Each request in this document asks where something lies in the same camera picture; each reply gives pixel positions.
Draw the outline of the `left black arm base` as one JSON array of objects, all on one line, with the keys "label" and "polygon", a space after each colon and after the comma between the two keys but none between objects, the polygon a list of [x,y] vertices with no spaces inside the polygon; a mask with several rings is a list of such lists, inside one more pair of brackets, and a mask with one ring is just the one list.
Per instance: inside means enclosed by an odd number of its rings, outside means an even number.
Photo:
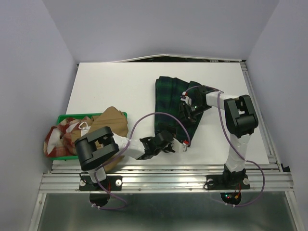
[{"label": "left black arm base", "polygon": [[[120,175],[107,175],[107,178],[100,182],[100,184],[108,191],[121,191],[123,177]],[[81,175],[79,182],[79,191],[81,192],[95,192],[102,191],[98,183],[94,183],[89,175]]]}]

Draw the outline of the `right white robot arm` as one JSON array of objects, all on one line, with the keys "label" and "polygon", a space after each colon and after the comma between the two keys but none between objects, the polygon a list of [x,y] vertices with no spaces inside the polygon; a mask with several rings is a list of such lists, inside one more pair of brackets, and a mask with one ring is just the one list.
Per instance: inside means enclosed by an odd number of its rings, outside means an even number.
[{"label": "right white robot arm", "polygon": [[193,96],[184,91],[180,97],[180,115],[185,122],[193,124],[197,116],[216,107],[221,127],[227,142],[229,154],[220,175],[207,175],[207,190],[250,187],[245,162],[248,142],[258,127],[258,117],[249,95],[228,95],[208,86],[192,87]]}]

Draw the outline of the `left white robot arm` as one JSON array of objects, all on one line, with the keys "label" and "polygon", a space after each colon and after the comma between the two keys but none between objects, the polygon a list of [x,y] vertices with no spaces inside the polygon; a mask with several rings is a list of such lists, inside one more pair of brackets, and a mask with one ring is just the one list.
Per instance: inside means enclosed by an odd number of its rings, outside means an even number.
[{"label": "left white robot arm", "polygon": [[154,137],[134,140],[113,133],[110,127],[103,127],[77,139],[75,150],[82,171],[90,176],[91,185],[101,190],[107,185],[103,164],[109,160],[115,161],[116,157],[123,155],[136,160],[148,160],[161,152],[184,152],[187,147],[167,130]]}]

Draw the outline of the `dark green plaid skirt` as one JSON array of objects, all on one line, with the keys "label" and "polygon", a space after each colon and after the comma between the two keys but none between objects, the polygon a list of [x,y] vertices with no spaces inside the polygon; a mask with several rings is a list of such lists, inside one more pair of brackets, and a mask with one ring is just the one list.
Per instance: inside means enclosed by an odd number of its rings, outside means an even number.
[{"label": "dark green plaid skirt", "polygon": [[192,140],[201,121],[199,115],[196,123],[186,123],[180,119],[180,97],[186,91],[193,104],[206,104],[206,94],[217,89],[197,82],[186,82],[179,78],[160,76],[155,82],[155,134],[167,130],[179,141]]}]

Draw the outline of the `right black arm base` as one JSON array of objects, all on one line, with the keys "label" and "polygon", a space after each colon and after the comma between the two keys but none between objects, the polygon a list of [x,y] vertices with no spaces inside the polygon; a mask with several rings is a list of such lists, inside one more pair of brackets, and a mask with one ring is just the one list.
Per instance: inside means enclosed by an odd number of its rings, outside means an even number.
[{"label": "right black arm base", "polygon": [[223,175],[207,175],[206,182],[203,185],[205,190],[235,190],[242,189],[248,190],[250,189],[250,183],[247,175],[229,178],[224,177]]}]

